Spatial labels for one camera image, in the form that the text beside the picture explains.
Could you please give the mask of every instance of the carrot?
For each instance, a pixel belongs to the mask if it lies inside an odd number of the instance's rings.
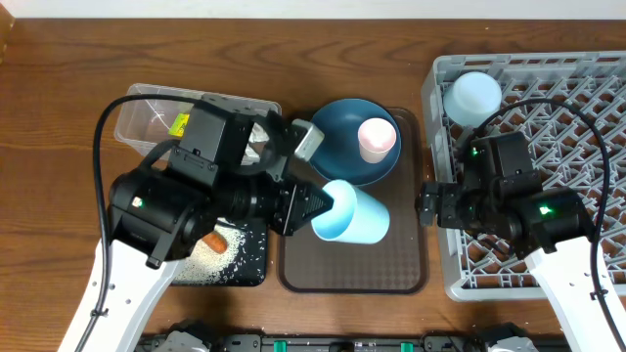
[[[218,254],[224,253],[226,248],[228,248],[226,240],[217,231],[213,231],[204,236],[202,240],[208,245],[209,248],[213,249],[213,251]]]

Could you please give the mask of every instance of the blue plate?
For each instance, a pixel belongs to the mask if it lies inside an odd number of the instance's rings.
[[[396,143],[379,163],[366,162],[359,153],[357,133],[365,120],[379,117],[391,122]],[[324,141],[313,154],[313,168],[328,180],[345,180],[364,186],[383,178],[400,157],[402,139],[398,125],[383,107],[363,99],[342,99],[319,109],[311,119],[322,132]]]

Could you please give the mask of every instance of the blue cup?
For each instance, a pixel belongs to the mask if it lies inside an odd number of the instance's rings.
[[[379,201],[343,180],[322,189],[334,200],[333,208],[311,221],[324,241],[373,244],[389,230],[389,211]]]

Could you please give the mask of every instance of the gray plastic bin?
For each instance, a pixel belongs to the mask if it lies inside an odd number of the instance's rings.
[[[456,180],[453,148],[468,132],[445,114],[442,97],[460,75],[485,72],[500,83],[503,106],[528,98],[554,98],[596,120],[609,149],[611,195],[601,245],[620,295],[626,294],[626,52],[445,56],[434,61],[422,87],[427,143],[438,181]],[[490,127],[491,135],[520,130],[529,141],[544,188],[569,186],[592,212],[602,188],[602,158],[582,121],[564,109],[518,108]],[[438,229],[447,294],[454,300],[545,297],[523,261],[507,257],[458,230]],[[497,240],[502,249],[509,244]]]

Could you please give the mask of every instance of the white wall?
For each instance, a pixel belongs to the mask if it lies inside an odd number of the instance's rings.
[[[16,18],[606,19],[626,0],[0,0]]]

